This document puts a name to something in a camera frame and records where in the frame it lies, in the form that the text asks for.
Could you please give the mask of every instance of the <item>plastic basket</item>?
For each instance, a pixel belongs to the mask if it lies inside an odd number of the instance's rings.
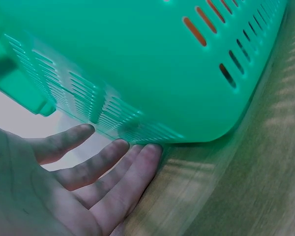
[[[56,107],[112,139],[212,141],[241,117],[286,5],[0,0],[0,47],[27,78],[0,89],[34,113]]]

